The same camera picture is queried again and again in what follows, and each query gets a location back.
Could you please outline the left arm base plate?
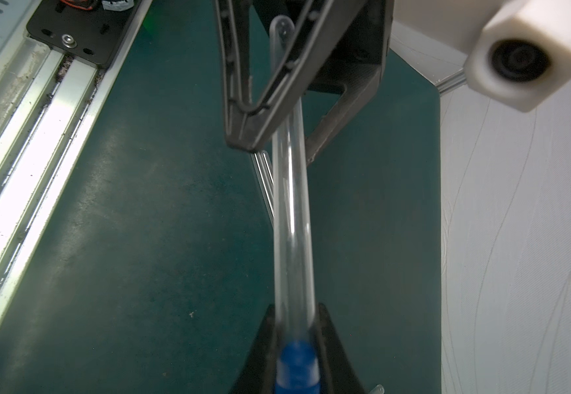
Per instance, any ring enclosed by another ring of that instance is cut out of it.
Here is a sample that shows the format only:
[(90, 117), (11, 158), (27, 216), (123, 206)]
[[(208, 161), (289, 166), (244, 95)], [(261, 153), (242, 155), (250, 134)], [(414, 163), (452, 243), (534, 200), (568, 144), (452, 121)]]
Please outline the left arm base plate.
[(139, 1), (42, 1), (26, 29), (56, 50), (107, 69), (140, 6)]

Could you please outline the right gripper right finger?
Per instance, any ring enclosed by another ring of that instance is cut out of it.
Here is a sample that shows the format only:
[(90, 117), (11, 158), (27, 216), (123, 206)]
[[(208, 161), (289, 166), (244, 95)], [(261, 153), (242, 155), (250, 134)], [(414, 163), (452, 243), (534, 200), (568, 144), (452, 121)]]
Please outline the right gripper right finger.
[(342, 345), (328, 309), (317, 306), (314, 321), (314, 345), (318, 353), (320, 392), (356, 394), (366, 393)]

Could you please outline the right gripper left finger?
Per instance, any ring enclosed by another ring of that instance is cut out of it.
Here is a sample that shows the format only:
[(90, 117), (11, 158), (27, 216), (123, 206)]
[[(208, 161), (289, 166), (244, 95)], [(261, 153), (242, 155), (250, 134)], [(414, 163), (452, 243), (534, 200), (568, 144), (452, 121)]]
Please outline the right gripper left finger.
[(249, 354), (230, 394), (273, 394), (275, 392), (277, 360), (280, 354), (280, 331), (275, 318), (275, 305), (267, 307)]

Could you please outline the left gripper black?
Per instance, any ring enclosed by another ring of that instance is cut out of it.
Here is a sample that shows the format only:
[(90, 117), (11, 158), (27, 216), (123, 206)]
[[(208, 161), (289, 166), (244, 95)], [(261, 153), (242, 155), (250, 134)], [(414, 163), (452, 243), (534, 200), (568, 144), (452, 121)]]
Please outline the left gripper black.
[[(393, 1), (215, 1), (221, 53), (226, 144), (245, 152), (262, 149), (296, 102), (309, 90), (338, 100), (306, 137), (311, 164), (375, 96), (385, 70), (394, 19)], [(257, 98), (250, 72), (250, 16), (266, 31), (277, 18), (275, 69)]]

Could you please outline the clear test tube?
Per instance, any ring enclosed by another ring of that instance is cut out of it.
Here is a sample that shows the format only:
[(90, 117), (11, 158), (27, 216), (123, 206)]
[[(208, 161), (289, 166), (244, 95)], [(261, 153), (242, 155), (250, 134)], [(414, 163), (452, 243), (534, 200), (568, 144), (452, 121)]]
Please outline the clear test tube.
[(253, 169), (257, 179), (257, 184), (262, 195), (264, 205), (267, 209), (268, 218), (274, 224), (274, 200), (272, 176), (272, 162), (267, 151), (251, 154)]
[(302, 102), (272, 137), (275, 322), (282, 347), (311, 347), (316, 317)]

